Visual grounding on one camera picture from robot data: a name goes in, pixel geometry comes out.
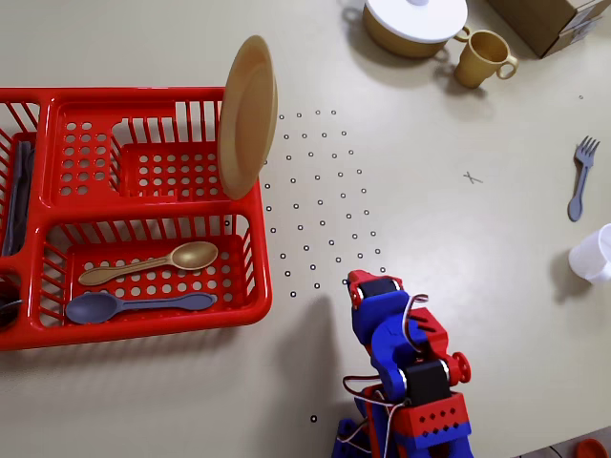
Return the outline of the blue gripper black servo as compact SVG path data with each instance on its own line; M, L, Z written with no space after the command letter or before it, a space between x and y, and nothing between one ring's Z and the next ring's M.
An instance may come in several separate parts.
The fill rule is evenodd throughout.
M392 315L402 314L410 299L400 279L374 276L360 269L348 273L347 287L352 329L361 344L370 344L377 326Z

